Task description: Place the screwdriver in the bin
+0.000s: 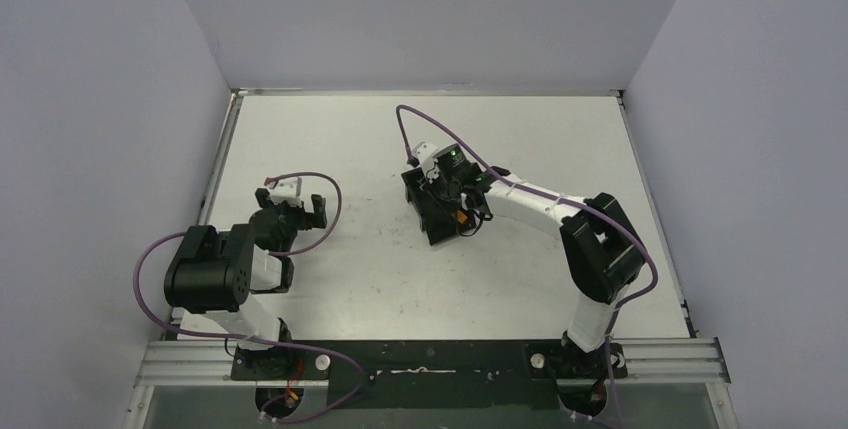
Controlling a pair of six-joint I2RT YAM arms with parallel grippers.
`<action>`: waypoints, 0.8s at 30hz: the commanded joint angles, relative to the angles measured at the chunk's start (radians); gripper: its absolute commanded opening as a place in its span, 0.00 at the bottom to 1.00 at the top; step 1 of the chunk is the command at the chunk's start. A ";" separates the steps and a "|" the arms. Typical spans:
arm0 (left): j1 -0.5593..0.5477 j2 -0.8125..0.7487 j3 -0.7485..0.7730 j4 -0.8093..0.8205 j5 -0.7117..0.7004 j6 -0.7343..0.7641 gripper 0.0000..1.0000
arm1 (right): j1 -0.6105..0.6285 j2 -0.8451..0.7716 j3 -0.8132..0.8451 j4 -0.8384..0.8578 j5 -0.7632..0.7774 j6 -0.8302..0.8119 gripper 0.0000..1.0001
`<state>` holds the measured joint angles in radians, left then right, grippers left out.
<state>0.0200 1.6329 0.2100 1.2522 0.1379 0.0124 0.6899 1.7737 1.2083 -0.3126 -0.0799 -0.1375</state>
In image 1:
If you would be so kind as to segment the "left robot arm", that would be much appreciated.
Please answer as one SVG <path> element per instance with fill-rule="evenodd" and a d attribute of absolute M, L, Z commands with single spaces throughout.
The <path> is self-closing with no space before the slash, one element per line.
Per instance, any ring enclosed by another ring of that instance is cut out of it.
<path fill-rule="evenodd" d="M 294 280 L 289 253 L 297 235 L 328 230 L 325 197 L 303 202 L 300 190 L 259 188 L 249 220 L 220 232 L 190 227 L 164 277 L 166 301 L 240 335 L 232 375 L 238 380 L 282 380 L 296 374 L 302 354 L 290 345 L 285 321 L 265 309 L 262 294 L 285 294 Z"/>

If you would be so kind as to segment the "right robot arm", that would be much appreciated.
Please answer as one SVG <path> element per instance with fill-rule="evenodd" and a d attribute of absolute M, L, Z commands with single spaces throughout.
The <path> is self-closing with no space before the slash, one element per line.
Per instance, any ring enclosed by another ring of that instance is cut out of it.
<path fill-rule="evenodd" d="M 470 161 L 459 144 L 422 142 L 411 151 L 403 175 L 405 197 L 419 216 L 430 245 L 471 237 L 484 223 L 510 219 L 561 241 L 567 268 L 580 294 L 563 334 L 563 362 L 585 378 L 603 364 L 603 345 L 623 292 L 646 260 L 639 238 L 618 201 L 555 194 L 496 166 Z"/>

